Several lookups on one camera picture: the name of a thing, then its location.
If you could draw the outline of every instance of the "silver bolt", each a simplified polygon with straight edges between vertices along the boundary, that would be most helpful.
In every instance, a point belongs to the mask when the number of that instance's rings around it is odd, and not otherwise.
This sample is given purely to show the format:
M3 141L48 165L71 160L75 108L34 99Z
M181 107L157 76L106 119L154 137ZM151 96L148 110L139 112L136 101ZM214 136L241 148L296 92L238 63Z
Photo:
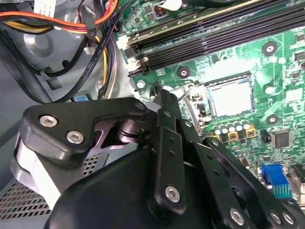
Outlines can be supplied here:
M232 219L239 225L242 226L244 224L244 218L243 216L240 214L240 212L234 208L230 209L230 215L232 217Z
M164 111L164 114L169 118L171 117L171 113L169 113L168 111Z
M54 127L58 124L58 121L55 117L50 115L44 115L39 119L41 125L46 127Z
M219 145L219 143L216 141L216 139L212 139L212 143L215 145L215 146L218 146Z
M145 87L145 82L143 80L139 80L137 82L137 88L143 89Z
M278 217L278 215L275 212L270 212L271 217L277 224L282 224L281 219Z
M84 141L84 136L78 131L70 131L67 134L67 139L71 143L81 144Z
M181 72L181 75L182 75L182 76L186 76L186 74L187 74L186 71L182 71L182 72Z
M178 203L180 201L180 193L179 191L173 186L167 186L165 188L166 197L174 203Z
M293 219L292 219L286 212L283 212L283 216L284 216L284 219L286 219L286 221L287 221L289 224L291 224L291 225L294 224Z
M145 105L141 102L136 102L135 106L138 107L140 110L144 110L146 108Z
M185 124L186 124L186 126L188 126L188 127L192 127L192 123L189 122L189 121L185 121Z

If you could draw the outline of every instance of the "ram slot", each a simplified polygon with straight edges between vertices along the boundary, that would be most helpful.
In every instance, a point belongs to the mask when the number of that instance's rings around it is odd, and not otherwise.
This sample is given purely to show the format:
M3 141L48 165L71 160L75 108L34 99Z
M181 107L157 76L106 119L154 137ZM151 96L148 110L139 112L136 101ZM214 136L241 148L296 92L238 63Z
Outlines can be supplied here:
M208 12L204 11L206 13L205 19L201 21L196 21L194 23L190 23L187 25L184 25L182 27L179 27L174 30L164 30L159 35L154 35L155 29L149 29L148 31L140 32L137 35L135 35L135 38L131 38L131 40L128 42L129 45L131 45L136 52L141 52L143 49L147 49L149 47L152 47L154 45L158 45L161 43L166 43L168 41L177 40L183 36L190 36L192 34L205 32L208 29L210 29L213 26L219 25L221 23L231 21L234 19L238 19L242 16L250 15L252 13L257 13L262 10L269 10L276 6L280 6L283 3L288 2L288 0L263 0L263 1L257 1L255 3L252 3L250 5L234 9L232 11L224 11L224 13L216 14L215 16L208 17Z
M138 73L173 65L305 25L305 4L145 56Z

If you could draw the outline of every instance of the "red wire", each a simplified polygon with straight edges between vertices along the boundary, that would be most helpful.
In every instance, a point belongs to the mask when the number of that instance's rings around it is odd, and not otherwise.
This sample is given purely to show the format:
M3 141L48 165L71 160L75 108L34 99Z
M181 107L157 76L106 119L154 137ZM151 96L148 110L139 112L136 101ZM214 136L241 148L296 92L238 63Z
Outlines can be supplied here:
M113 0L110 0L110 1L109 1L109 5L108 5L108 7L107 7L107 10L106 10L106 12L105 12L105 15L107 15L107 13L110 11L110 8L112 7L112 5L113 5Z

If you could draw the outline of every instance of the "orange wire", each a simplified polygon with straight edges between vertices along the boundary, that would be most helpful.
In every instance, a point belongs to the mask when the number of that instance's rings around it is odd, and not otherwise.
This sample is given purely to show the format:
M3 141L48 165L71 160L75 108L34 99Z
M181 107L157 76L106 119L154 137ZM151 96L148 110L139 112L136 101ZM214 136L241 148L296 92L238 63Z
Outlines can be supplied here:
M114 0L113 6L111 4L109 4L109 6L107 7L107 11L109 9L108 14L105 14L101 19L95 21L95 24L98 25L98 24L104 22L105 20L107 20L115 11L116 6L118 5L118 2L119 2L119 0ZM53 22L56 22L56 23L59 23L59 24L65 25L65 26L69 26L69 27L82 27L82 28L86 29L86 24L62 21L62 20L59 20L56 18L50 18L50 17L44 16L44 15L32 13L32 12L7 11L7 12L0 13L0 17L5 17L5 16L25 16L25 17L30 17L30 18L37 18L37 19L53 21Z

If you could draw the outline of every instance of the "perforated metal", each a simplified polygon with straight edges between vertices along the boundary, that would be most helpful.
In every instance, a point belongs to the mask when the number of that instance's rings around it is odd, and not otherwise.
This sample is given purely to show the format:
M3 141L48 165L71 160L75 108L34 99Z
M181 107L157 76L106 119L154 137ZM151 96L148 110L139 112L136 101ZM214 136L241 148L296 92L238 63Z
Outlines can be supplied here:
M92 156L84 162L84 175L91 174L99 159ZM16 182L0 197L0 220L22 217L34 217L50 214L46 201L23 184Z

